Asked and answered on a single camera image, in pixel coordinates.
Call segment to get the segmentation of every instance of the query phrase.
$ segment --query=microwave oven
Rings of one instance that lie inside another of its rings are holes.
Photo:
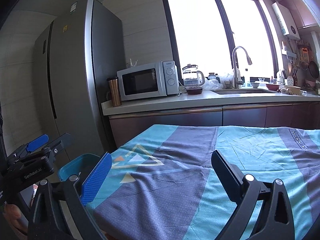
[[[118,71],[117,76],[123,101],[179,93],[178,72],[173,60],[127,68]]]

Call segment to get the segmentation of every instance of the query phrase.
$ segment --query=water heater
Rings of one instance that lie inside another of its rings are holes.
[[[294,23],[294,20],[288,8],[282,6],[278,2],[275,2],[272,7],[280,23],[283,35],[287,36],[290,39],[299,40],[300,36],[296,24]]]

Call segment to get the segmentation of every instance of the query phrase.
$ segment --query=microwave window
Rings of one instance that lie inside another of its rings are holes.
[[[127,96],[158,91],[155,68],[124,74],[122,80],[124,93]]]

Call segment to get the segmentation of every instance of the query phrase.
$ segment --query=wall-mounted appliance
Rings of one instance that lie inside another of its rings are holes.
[[[174,61],[156,62],[117,72],[121,99],[162,97],[179,93]]]
[[[299,40],[300,36],[289,9],[278,2],[272,4],[272,7],[280,23],[283,35],[290,39]]]
[[[73,160],[116,149],[101,103],[107,78],[126,64],[121,20],[97,0],[70,6],[36,40],[33,77],[43,132],[71,134],[66,152]]]

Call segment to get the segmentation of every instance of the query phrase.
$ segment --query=microwave control panel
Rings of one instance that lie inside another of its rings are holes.
[[[178,71],[174,61],[162,62],[167,95],[179,93]]]

